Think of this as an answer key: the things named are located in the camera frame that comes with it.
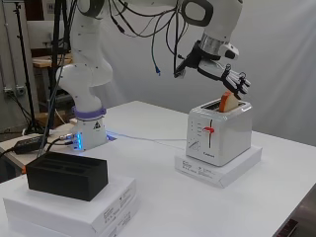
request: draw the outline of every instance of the cable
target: cable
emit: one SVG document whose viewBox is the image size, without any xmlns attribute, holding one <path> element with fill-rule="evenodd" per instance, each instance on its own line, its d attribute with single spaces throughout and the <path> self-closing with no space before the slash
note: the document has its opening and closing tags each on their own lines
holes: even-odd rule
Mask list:
<svg viewBox="0 0 316 237">
<path fill-rule="evenodd" d="M 0 135 L 6 135 L 6 134 L 22 134 L 21 131 L 5 131 L 5 132 L 0 132 Z"/>
<path fill-rule="evenodd" d="M 73 141 L 67 141 L 67 142 L 62 143 L 62 144 L 56 143 L 57 141 L 58 141 L 58 140 L 56 139 L 56 140 L 52 141 L 51 143 L 50 143 L 50 142 L 49 142 L 49 143 L 47 143 L 47 144 L 49 144 L 49 146 L 47 147 L 46 152 L 49 152 L 49 151 L 50 151 L 50 149 L 51 149 L 51 147 L 52 147 L 53 145 L 58 145 L 58 146 L 67 146 L 67 145 L 71 145 L 71 144 L 73 144 Z"/>
<path fill-rule="evenodd" d="M 138 34 L 138 33 L 134 30 L 134 28 L 130 25 L 130 23 L 127 21 L 127 19 L 124 17 L 124 15 L 119 11 L 119 8 L 118 8 L 118 6 L 117 6 L 115 0 L 112 0 L 112 1 L 113 1 L 113 4 L 114 4 L 115 7 L 116 7 L 116 9 L 117 9 L 117 11 L 118 11 L 118 14 L 119 14 L 119 16 L 121 17 L 121 19 L 125 22 L 125 24 L 128 26 L 128 28 L 129 28 L 135 35 L 137 35 L 138 37 L 141 37 L 141 38 L 150 38 L 150 37 L 152 37 L 153 35 L 155 35 L 155 34 L 161 32 L 164 28 L 166 28 L 167 25 L 168 25 L 168 23 L 169 23 L 169 21 L 170 21 L 170 20 L 169 20 L 163 27 L 161 27 L 161 28 L 160 28 L 159 30 L 157 30 L 156 32 L 154 32 L 154 33 L 152 33 L 152 34 L 150 34 L 150 35 L 147 35 L 147 36 L 143 36 L 143 35 L 141 35 L 141 34 Z M 157 16 L 161 16 L 161 15 L 165 15 L 166 13 L 174 12 L 175 9 L 176 9 L 176 8 L 174 8 L 174 9 L 172 9 L 172 10 L 165 11 L 165 12 L 163 12 L 162 14 L 159 14 L 159 15 L 157 15 Z"/>
<path fill-rule="evenodd" d="M 21 110 L 21 112 L 22 112 L 24 118 L 26 119 L 27 123 L 29 123 L 30 120 L 31 120 L 31 119 L 30 119 L 30 117 L 31 117 L 30 113 L 27 112 L 27 111 L 23 108 L 23 106 L 21 105 L 21 103 L 18 101 L 18 99 L 17 99 L 14 95 L 10 95 L 9 97 L 18 105 L 18 107 L 20 108 L 20 110 Z"/>
<path fill-rule="evenodd" d="M 73 9 L 75 9 L 76 7 L 77 7 L 77 0 L 74 1 Z M 69 17 L 68 17 L 68 19 L 70 19 L 69 20 L 69 23 L 70 23 L 69 29 L 71 29 L 71 27 L 72 27 L 72 22 L 73 22 L 73 18 L 74 18 L 75 12 L 76 11 L 73 10 L 72 11 L 72 15 L 69 15 Z M 57 93 L 57 90 L 58 90 L 58 85 L 59 85 L 60 79 L 62 77 L 62 70 L 63 70 L 63 67 L 64 67 L 64 62 L 65 62 L 65 52 L 62 55 L 62 63 L 61 63 L 61 66 L 60 66 L 60 73 L 59 73 L 58 79 L 56 80 L 55 88 L 54 88 L 54 90 L 53 90 L 53 92 L 52 92 L 52 94 L 51 94 L 51 96 L 49 98 L 49 100 L 51 102 L 54 102 L 55 97 L 56 97 L 56 93 Z M 51 113 L 52 113 L 52 108 L 53 108 L 53 103 L 50 103 L 49 108 L 48 108 L 48 117 L 49 118 L 50 118 Z M 48 136 L 48 134 L 47 134 L 48 126 L 49 126 L 48 123 L 49 123 L 49 119 L 46 121 L 45 129 L 44 129 L 44 135 L 45 136 Z M 38 155 L 37 155 L 38 158 L 42 155 L 43 148 L 44 148 L 44 139 L 42 140 L 41 145 L 40 145 L 40 149 L 39 149 L 39 152 L 38 152 Z"/>
<path fill-rule="evenodd" d="M 125 33 L 124 28 L 123 28 L 123 27 L 118 23 L 118 21 L 114 18 L 114 15 L 113 15 L 113 12 L 112 12 L 112 4 L 111 4 L 111 1 L 110 1 L 110 0 L 108 0 L 108 1 L 109 1 L 109 10 L 110 10 L 111 19 L 112 19 L 113 23 L 118 27 L 118 30 L 119 30 L 122 34 L 126 35 L 127 37 L 137 38 L 138 36 L 131 36 L 131 35 Z M 152 17 L 152 18 L 149 20 L 149 22 L 147 23 L 146 27 L 139 33 L 139 35 L 143 34 L 143 33 L 148 29 L 148 27 L 150 26 L 150 23 L 151 23 L 154 19 L 155 19 L 155 17 Z"/>
<path fill-rule="evenodd" d="M 2 158 L 2 156 L 4 156 L 5 154 L 7 154 L 7 153 L 9 153 L 11 151 L 13 151 L 13 147 L 8 149 L 8 150 L 6 150 L 6 151 L 4 151 L 4 152 L 2 152 L 2 153 L 0 153 L 0 159 Z"/>
<path fill-rule="evenodd" d="M 173 145 L 165 144 L 162 142 L 163 141 L 187 141 L 186 139 L 149 139 L 149 138 L 144 138 L 144 137 L 136 137 L 136 136 L 129 136 L 129 135 L 125 135 L 125 134 L 120 134 L 120 133 L 112 132 L 109 130 L 107 130 L 107 133 L 110 133 L 110 134 L 113 134 L 116 136 L 126 137 L 129 139 L 134 139 L 134 140 L 152 141 L 152 142 L 155 142 L 155 143 L 160 144 L 160 145 L 170 146 L 170 147 L 181 149 L 181 150 L 184 150 L 184 149 L 181 147 L 178 147 L 178 146 L 173 146 Z"/>
<path fill-rule="evenodd" d="M 67 19 L 67 26 L 69 28 L 69 39 L 70 39 L 70 32 L 71 32 L 71 27 L 72 27 L 72 23 L 73 23 L 73 19 L 74 19 L 74 15 L 75 15 L 75 9 L 77 7 L 77 2 L 78 0 L 72 0 L 71 4 L 70 4 L 70 10 L 69 10 L 69 16 L 72 16 L 71 19 Z M 58 41 L 60 41 L 60 43 L 58 44 L 58 47 L 64 48 L 64 38 L 59 39 Z M 47 42 L 44 43 L 45 48 L 48 49 L 50 51 L 50 53 L 52 52 L 52 46 L 48 47 L 47 46 Z M 61 63 L 61 57 L 58 59 L 58 67 L 60 67 L 60 63 Z"/>
<path fill-rule="evenodd" d="M 126 3 L 123 3 L 121 0 L 118 0 L 118 1 L 119 1 L 119 2 L 121 3 L 121 5 L 122 5 L 125 9 L 127 9 L 129 12 L 131 12 L 131 13 L 133 13 L 133 14 L 135 14 L 135 15 L 138 15 L 138 16 L 140 16 L 140 17 L 158 17 L 158 16 L 160 16 L 160 15 L 162 15 L 162 14 L 164 13 L 164 12 L 161 12 L 161 13 L 153 14 L 153 15 L 145 15 L 145 14 L 138 13 L 138 12 L 136 12 L 136 11 L 130 9 L 130 8 L 128 7 L 128 5 L 127 5 Z"/>
<path fill-rule="evenodd" d="M 175 49 L 174 49 L 174 73 L 176 73 L 176 70 L 177 70 L 178 42 L 179 42 L 179 11 L 178 11 L 178 0 L 177 0 L 176 37 L 175 37 Z"/>
<path fill-rule="evenodd" d="M 58 137 L 57 139 L 54 139 L 54 140 L 49 144 L 49 146 L 47 147 L 46 152 L 48 152 L 48 151 L 50 150 L 50 148 L 51 148 L 57 141 L 60 141 L 60 138 L 59 138 L 59 137 Z"/>
<path fill-rule="evenodd" d="M 166 45 L 169 49 L 169 51 L 172 53 L 172 54 L 175 54 L 175 52 L 171 49 L 170 45 L 169 45 L 169 30 L 170 30 L 170 26 L 171 26 L 171 22 L 168 24 L 167 26 L 167 31 L 166 31 Z M 182 37 L 187 33 L 188 31 L 188 28 L 189 28 L 189 24 L 186 23 L 185 19 L 184 19 L 184 25 L 183 25 L 183 28 L 182 28 L 182 31 L 181 31 L 181 34 L 180 34 L 180 37 L 179 37 L 179 40 L 178 40 L 178 43 L 180 42 L 180 40 L 182 39 Z M 180 59 L 185 59 L 182 55 L 178 54 L 177 55 L 178 58 Z"/>
<path fill-rule="evenodd" d="M 161 16 L 158 18 L 158 20 L 157 20 L 157 22 L 156 22 L 156 25 L 155 25 L 155 28 L 154 28 L 154 32 L 157 31 L 159 22 L 160 22 L 160 20 L 162 19 L 162 17 L 163 17 L 164 15 L 165 15 L 165 14 L 161 15 Z M 155 37 L 156 37 L 156 34 L 152 36 L 152 42 L 151 42 L 151 57 L 152 57 L 152 61 L 153 61 L 154 65 L 155 65 L 156 73 L 160 76 L 160 72 L 161 72 L 161 71 L 160 71 L 159 67 L 157 66 L 157 63 L 156 63 L 156 60 L 155 60 L 155 55 L 154 55 Z"/>
<path fill-rule="evenodd" d="M 51 94 L 51 97 L 50 97 L 50 101 L 54 101 L 55 97 L 56 97 L 56 92 L 57 92 L 57 89 L 58 89 L 58 85 L 59 85 L 59 82 L 60 82 L 60 79 L 61 79 L 61 74 L 62 74 L 62 70 L 63 70 L 63 66 L 64 66 L 64 60 L 65 59 L 65 56 L 63 54 L 63 60 L 62 60 L 62 65 L 60 67 L 60 73 L 59 73 L 59 76 L 58 76 L 58 79 L 56 81 L 56 86 Z M 52 113 L 52 108 L 53 108 L 53 103 L 50 103 L 49 105 L 49 108 L 48 108 L 48 118 L 50 118 L 50 115 Z M 45 125 L 45 130 L 44 130 L 44 135 L 47 135 L 47 130 L 48 130 L 48 123 L 49 123 L 49 119 L 46 121 L 46 125 Z M 44 148 L 44 139 L 42 140 L 41 142 L 41 146 L 40 146 L 40 149 L 39 149 L 39 152 L 38 152 L 38 158 L 41 156 L 42 154 L 42 151 L 43 151 L 43 148 Z"/>
<path fill-rule="evenodd" d="M 57 111 L 57 109 L 55 109 L 55 112 L 56 112 L 57 116 L 59 117 L 59 119 L 62 121 L 62 123 L 66 124 L 66 122 L 62 119 L 61 115 Z"/>
</svg>

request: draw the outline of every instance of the cardboard box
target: cardboard box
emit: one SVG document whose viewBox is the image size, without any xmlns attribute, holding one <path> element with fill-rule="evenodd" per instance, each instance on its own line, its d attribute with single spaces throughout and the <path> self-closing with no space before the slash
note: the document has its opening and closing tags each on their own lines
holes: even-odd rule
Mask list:
<svg viewBox="0 0 316 237">
<path fill-rule="evenodd" d="M 130 219 L 137 213 L 139 201 L 137 197 L 122 210 L 118 218 L 100 235 L 100 237 L 114 237 L 124 229 Z M 9 230 L 12 237 L 75 237 L 64 235 L 53 230 L 32 224 L 15 216 L 8 215 Z"/>
<path fill-rule="evenodd" d="M 99 237 L 135 194 L 135 180 L 125 177 L 110 177 L 109 184 L 91 201 L 31 191 L 25 179 L 23 186 L 4 197 L 4 203 L 9 217 L 65 236 Z"/>
<path fill-rule="evenodd" d="M 222 167 L 210 165 L 182 153 L 175 157 L 175 168 L 182 174 L 225 188 L 260 162 L 262 150 L 261 147 L 252 146 Z"/>
<path fill-rule="evenodd" d="M 59 115 L 64 121 L 67 121 L 67 115 L 65 111 L 58 111 Z M 39 122 L 40 125 L 45 126 L 48 118 L 48 113 L 38 113 L 36 114 L 36 120 Z M 53 120 L 53 127 L 56 128 L 58 126 L 63 125 L 63 121 L 60 117 L 55 113 L 54 120 Z"/>
</svg>

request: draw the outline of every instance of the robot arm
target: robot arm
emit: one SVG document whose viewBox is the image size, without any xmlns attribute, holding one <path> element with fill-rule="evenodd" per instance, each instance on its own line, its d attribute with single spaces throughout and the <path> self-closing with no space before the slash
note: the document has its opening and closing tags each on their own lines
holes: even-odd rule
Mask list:
<svg viewBox="0 0 316 237">
<path fill-rule="evenodd" d="M 75 115 L 78 118 L 77 141 L 74 148 L 86 150 L 107 141 L 102 117 L 102 103 L 91 88 L 110 82 L 113 69 L 103 58 L 100 46 L 100 24 L 103 16 L 109 15 L 111 1 L 78 0 L 71 29 L 71 47 L 74 63 L 57 71 L 59 85 L 74 99 Z M 201 40 L 195 43 L 192 52 L 176 68 L 175 77 L 185 73 L 186 67 L 194 68 L 202 75 L 222 81 L 235 94 L 246 94 L 250 83 L 245 75 L 231 71 L 230 65 L 222 66 L 221 56 L 237 59 L 238 49 L 230 44 L 241 14 L 242 0 L 124 0 L 140 6 L 171 6 L 181 9 L 185 21 L 204 27 Z"/>
</svg>

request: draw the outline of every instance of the black plastic box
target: black plastic box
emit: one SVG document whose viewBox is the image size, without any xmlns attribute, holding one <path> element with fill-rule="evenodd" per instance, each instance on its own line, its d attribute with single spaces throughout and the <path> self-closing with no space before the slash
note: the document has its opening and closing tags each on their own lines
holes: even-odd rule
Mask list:
<svg viewBox="0 0 316 237">
<path fill-rule="evenodd" d="M 27 165 L 30 190 L 90 201 L 108 184 L 108 164 L 48 152 Z"/>
</svg>

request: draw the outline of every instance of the table surface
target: table surface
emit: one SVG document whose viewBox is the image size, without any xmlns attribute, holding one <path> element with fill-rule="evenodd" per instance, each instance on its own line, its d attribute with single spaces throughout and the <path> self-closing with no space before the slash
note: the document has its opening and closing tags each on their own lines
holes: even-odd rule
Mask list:
<svg viewBox="0 0 316 237">
<path fill-rule="evenodd" d="M 140 102 L 109 109 L 106 128 L 121 135 L 83 153 L 137 180 L 140 210 L 120 237 L 273 236 L 316 183 L 316 147 L 253 132 L 253 144 L 264 147 L 262 162 L 220 189 L 174 169 L 174 155 L 185 150 L 187 118 Z M 2 184 L 0 197 L 22 181 Z M 1 236 L 6 231 L 1 202 Z"/>
<path fill-rule="evenodd" d="M 33 57 L 32 58 L 33 61 L 33 67 L 37 67 L 37 68 L 47 68 L 47 67 L 51 67 L 51 56 L 41 56 L 41 57 Z M 72 55 L 71 53 L 67 53 L 65 55 L 65 61 L 64 64 L 70 64 L 72 63 Z"/>
</svg>

